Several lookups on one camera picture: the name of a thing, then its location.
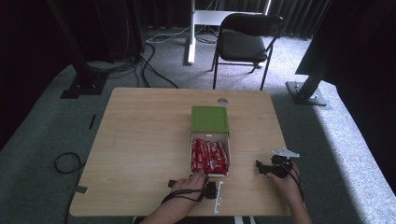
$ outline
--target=human arm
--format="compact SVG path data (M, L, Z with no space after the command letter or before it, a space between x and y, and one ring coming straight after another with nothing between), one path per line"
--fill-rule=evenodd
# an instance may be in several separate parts
M293 169L290 170L291 174L294 175L297 181L299 181L299 169L295 162L291 162ZM279 178L272 173L267 173L267 177L273 181L279 190L280 194L288 204L291 212L291 220L293 224L311 224L312 220L309 216L306 207L303 202L303 198L300 192L300 188L294 181L291 175L285 176L285 178Z
M180 189L202 189L206 179L206 174L201 170L188 179L179 179L176 184L172 187L171 192ZM187 194L181 194L180 196L188 197L191 200L185 198L173 198L159 206L153 213L146 217L141 223L142 224L171 224L176 223L183 217L188 215L193 207L196 205L195 201L201 195L200 192L193 192Z

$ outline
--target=green box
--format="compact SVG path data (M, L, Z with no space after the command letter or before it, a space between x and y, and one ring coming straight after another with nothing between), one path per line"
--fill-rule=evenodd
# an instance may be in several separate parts
M220 141L227 155L227 166L230 171L230 128L228 125L227 108L224 106L193 106L191 109L191 145L201 138L207 141ZM222 174L209 174L210 177L224 177Z
M191 131L228 133L227 108L221 106L193 106Z

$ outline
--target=black chair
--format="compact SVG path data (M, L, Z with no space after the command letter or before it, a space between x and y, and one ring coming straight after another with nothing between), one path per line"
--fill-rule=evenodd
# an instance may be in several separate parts
M262 14L234 13L227 16L220 25L212 68L215 67L213 90L216 88L218 65L249 65L253 73L259 63L266 62L262 87L271 61L274 42L280 38L284 21L280 17ZM219 63L219 57L233 63Z

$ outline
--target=dark wall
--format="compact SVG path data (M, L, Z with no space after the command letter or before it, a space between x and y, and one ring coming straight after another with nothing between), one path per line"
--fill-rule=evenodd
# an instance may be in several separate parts
M333 0L297 70L315 76L327 66L324 80L336 86L394 192L395 21L395 1Z

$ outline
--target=chair backrest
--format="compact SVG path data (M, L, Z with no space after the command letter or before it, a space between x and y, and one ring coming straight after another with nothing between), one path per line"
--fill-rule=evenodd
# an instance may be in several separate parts
M265 16L262 14L233 13L221 23L222 30L234 30L246 35L263 35L280 37L284 21L280 17Z

